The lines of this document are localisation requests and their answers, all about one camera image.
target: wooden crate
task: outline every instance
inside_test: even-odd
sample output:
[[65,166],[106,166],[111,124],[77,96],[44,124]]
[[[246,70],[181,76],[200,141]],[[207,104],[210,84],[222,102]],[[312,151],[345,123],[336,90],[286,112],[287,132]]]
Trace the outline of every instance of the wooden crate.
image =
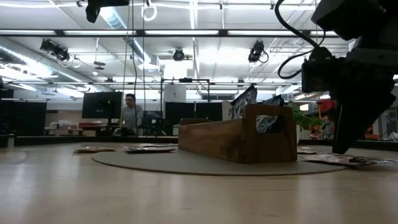
[[[258,133],[256,118],[262,114],[279,116],[281,132]],[[242,119],[180,125],[178,134],[179,149],[231,162],[253,164],[297,160],[293,110],[287,107],[247,105]]]

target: gray shirt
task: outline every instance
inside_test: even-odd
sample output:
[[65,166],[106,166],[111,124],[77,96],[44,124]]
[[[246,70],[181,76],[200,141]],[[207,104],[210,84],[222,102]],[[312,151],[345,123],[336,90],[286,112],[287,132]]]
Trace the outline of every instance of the gray shirt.
[[138,127],[141,122],[142,122],[142,115],[143,115],[143,110],[142,106],[136,105],[137,107],[137,126],[136,126],[136,109],[135,107],[129,108],[128,106],[125,106],[123,108],[123,120],[127,126],[128,129],[131,129],[133,131],[136,131],[136,127]]

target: man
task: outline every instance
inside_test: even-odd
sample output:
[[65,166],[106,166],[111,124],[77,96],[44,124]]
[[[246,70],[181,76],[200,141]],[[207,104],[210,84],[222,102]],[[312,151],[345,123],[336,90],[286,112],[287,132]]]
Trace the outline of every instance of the man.
[[138,126],[142,122],[142,115],[144,114],[142,106],[136,105],[136,96],[130,93],[126,95],[126,104],[127,106],[123,108],[124,123],[126,124],[128,129],[133,130],[134,132],[138,130],[138,134],[140,135],[140,129],[136,128],[138,128]]

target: gray circular mat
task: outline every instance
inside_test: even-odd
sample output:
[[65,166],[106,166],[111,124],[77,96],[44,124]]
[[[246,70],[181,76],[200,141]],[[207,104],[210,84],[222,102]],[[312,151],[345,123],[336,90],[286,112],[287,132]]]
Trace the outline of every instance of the gray circular mat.
[[297,175],[343,170],[345,167],[304,162],[237,164],[208,156],[176,150],[156,154],[99,152],[93,160],[102,164],[137,170],[196,175]]

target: ceiling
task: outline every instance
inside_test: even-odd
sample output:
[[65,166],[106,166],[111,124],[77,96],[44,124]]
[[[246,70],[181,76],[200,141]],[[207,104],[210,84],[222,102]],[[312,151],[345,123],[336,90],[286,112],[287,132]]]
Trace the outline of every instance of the ceiling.
[[[115,7],[115,12],[119,15],[122,22],[129,29],[283,29],[275,16],[275,12],[270,10],[271,0],[223,0],[224,9],[220,10],[220,0],[198,0],[197,12],[195,16],[190,16],[189,0],[155,1],[157,6],[157,16],[152,21],[144,21],[141,16],[141,5],[145,1],[134,1],[134,17],[127,6]],[[0,0],[0,29],[111,29],[103,16],[99,16],[93,24],[86,20],[85,7],[72,6],[76,1],[67,0]],[[313,10],[304,10],[304,6],[314,6],[313,0],[286,0],[286,8],[281,8],[282,17],[290,25],[297,29],[318,29],[310,18]],[[50,5],[70,7],[53,7]],[[146,16],[152,15],[151,9],[146,11]],[[132,55],[132,48],[119,37],[101,37],[98,40],[96,49],[96,38],[93,37],[0,37],[7,39],[29,52],[27,57],[40,60],[41,56],[45,60],[55,62],[55,58],[44,55],[40,45],[43,39],[51,41],[68,48],[70,54],[80,59],[81,65],[75,68],[78,61],[72,65],[69,62],[63,63],[68,66],[65,71],[79,74],[87,80],[93,82],[103,82],[107,78],[114,78],[117,82],[123,81],[125,75],[128,82],[135,80],[137,70],[138,82],[160,81],[160,72],[142,72],[135,68]],[[279,65],[288,57],[312,49],[312,46],[299,38],[256,38],[256,37],[197,37],[196,39],[196,60],[198,73],[197,78],[208,78],[213,82],[236,82],[238,78],[243,78],[246,82],[254,83],[300,83],[300,75],[291,80],[282,80],[277,75]],[[251,65],[248,62],[250,48],[257,40],[262,40],[269,53],[269,61],[265,64],[257,63]],[[160,65],[164,67],[173,63],[171,52],[176,48],[183,49],[184,53],[191,58],[194,55],[193,40],[191,37],[136,37],[136,41],[147,54],[154,54],[160,58]],[[328,47],[336,56],[344,56],[348,51],[349,42],[339,38],[326,38],[323,45]],[[98,75],[93,75],[97,60],[106,63],[105,69]],[[300,69],[304,58],[299,57],[291,61],[284,67],[281,75],[289,75]],[[135,60],[135,66],[140,65],[139,60]],[[188,68],[187,76],[195,78],[193,60],[187,60],[180,64]],[[118,90],[123,86],[107,86],[107,89]],[[276,90],[279,86],[261,86],[264,90]],[[231,89],[230,86],[218,86],[217,89]]]

